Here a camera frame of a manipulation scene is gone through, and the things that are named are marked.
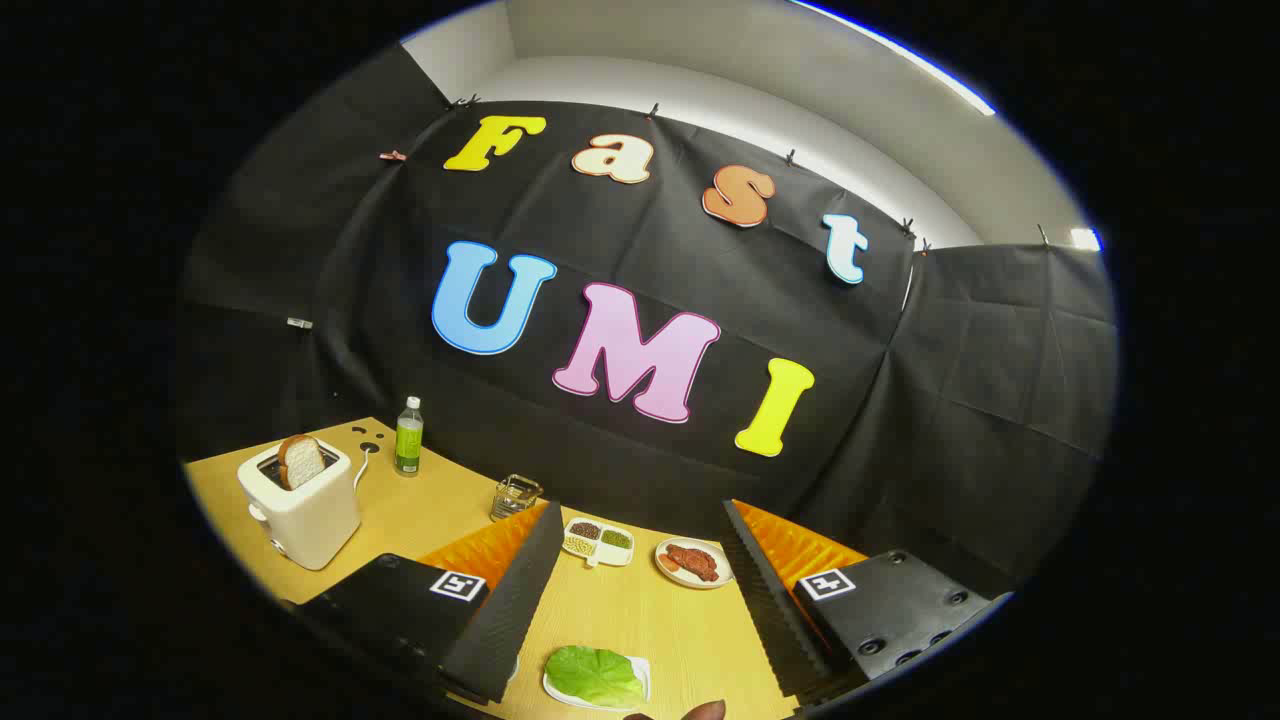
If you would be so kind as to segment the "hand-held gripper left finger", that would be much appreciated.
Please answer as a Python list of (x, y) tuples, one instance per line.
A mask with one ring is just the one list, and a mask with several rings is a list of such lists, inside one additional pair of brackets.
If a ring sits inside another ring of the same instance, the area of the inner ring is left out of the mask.
[(541, 503), (420, 560), (381, 553), (291, 611), (404, 694), (499, 702), (562, 537)]

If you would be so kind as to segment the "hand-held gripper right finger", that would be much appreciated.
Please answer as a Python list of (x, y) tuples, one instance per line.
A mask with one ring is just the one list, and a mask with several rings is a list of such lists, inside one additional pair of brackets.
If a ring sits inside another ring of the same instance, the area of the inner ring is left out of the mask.
[(865, 557), (749, 503), (723, 507), (730, 568), (780, 689), (803, 706), (905, 678), (1007, 601), (905, 550)]

